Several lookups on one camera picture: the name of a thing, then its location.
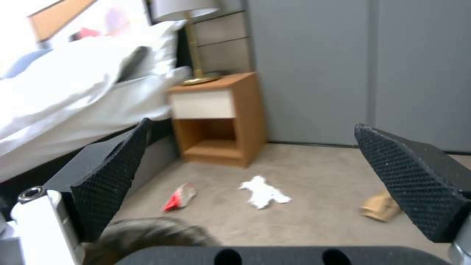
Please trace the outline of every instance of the wooden nightstand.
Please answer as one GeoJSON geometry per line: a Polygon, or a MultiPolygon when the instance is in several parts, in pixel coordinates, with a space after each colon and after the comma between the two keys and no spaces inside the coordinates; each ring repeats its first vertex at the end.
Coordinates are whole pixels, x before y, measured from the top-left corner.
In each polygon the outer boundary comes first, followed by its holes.
{"type": "Polygon", "coordinates": [[[247,167],[266,141],[256,73],[169,90],[173,127],[183,158],[247,167]]]}

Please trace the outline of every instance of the gray wardrobe door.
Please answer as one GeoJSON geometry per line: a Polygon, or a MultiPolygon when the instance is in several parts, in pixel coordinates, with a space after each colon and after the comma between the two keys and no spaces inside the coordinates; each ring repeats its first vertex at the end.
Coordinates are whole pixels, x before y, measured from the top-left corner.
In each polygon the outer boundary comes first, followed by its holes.
{"type": "Polygon", "coordinates": [[[380,0],[375,123],[471,151],[471,1],[380,0]]]}
{"type": "Polygon", "coordinates": [[[367,0],[247,4],[269,140],[355,144],[367,111],[367,0]]]}

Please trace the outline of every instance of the carpet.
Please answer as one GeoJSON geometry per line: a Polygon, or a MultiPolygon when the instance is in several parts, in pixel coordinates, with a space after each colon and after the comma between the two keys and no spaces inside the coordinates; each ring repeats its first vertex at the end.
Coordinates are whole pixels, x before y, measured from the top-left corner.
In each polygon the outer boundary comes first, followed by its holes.
{"type": "MultiPolygon", "coordinates": [[[[471,156],[453,156],[471,167],[471,156]]],[[[359,207],[383,184],[360,151],[267,144],[248,168],[177,161],[123,203],[114,220],[162,216],[174,190],[192,182],[198,195],[167,213],[200,225],[231,246],[405,246],[447,259],[448,244],[434,244],[401,213],[385,224],[359,207]],[[262,175],[292,201],[257,210],[240,183],[262,175]]]]}

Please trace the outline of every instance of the white drawer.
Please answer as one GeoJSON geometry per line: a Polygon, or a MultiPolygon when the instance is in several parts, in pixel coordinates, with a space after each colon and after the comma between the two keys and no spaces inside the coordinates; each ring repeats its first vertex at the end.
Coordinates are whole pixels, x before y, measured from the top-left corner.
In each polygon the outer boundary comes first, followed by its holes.
{"type": "Polygon", "coordinates": [[[170,95],[175,119],[234,118],[234,103],[229,89],[185,92],[170,95]]]}

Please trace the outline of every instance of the crumpled paper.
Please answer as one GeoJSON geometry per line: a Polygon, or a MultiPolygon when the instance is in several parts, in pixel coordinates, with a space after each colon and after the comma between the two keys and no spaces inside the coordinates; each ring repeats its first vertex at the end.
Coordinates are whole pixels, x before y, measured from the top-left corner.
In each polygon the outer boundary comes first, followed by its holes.
{"type": "Polygon", "coordinates": [[[283,195],[280,190],[268,185],[262,176],[255,176],[251,181],[243,182],[239,189],[250,190],[252,192],[252,196],[247,202],[259,210],[265,208],[271,200],[277,203],[291,201],[291,198],[283,195]]]}

